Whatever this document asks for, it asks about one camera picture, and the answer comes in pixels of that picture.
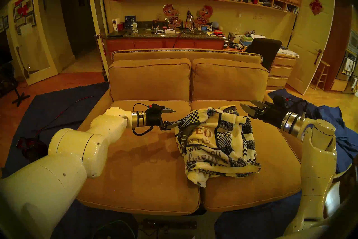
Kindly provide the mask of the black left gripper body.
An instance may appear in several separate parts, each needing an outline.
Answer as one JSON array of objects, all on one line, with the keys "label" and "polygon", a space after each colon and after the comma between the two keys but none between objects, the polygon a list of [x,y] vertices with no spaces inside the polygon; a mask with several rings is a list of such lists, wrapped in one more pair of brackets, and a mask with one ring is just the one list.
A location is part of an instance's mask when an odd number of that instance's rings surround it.
[{"label": "black left gripper body", "polygon": [[145,111],[145,126],[158,126],[160,130],[164,130],[164,122],[162,120],[161,108],[165,106],[148,105]]}]

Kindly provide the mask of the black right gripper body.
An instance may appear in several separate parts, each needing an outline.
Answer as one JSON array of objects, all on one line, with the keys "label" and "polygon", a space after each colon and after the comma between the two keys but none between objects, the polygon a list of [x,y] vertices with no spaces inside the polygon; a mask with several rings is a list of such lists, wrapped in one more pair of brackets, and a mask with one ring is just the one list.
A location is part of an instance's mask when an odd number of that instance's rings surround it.
[{"label": "black right gripper body", "polygon": [[265,108],[261,116],[261,120],[272,126],[281,128],[286,114],[287,108],[277,105],[270,105]]}]

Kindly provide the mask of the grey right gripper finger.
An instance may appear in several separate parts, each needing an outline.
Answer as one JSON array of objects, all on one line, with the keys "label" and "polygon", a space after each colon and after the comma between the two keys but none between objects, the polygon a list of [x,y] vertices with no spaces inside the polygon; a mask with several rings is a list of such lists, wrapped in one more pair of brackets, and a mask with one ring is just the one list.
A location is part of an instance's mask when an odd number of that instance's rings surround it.
[{"label": "grey right gripper finger", "polygon": [[241,103],[240,106],[243,109],[243,111],[246,112],[248,116],[253,119],[261,119],[265,111],[263,108],[257,106],[249,106],[247,104]]},{"label": "grey right gripper finger", "polygon": [[254,106],[260,108],[260,109],[266,109],[270,106],[269,102],[262,102],[262,101],[250,101],[250,103],[252,103]]}]

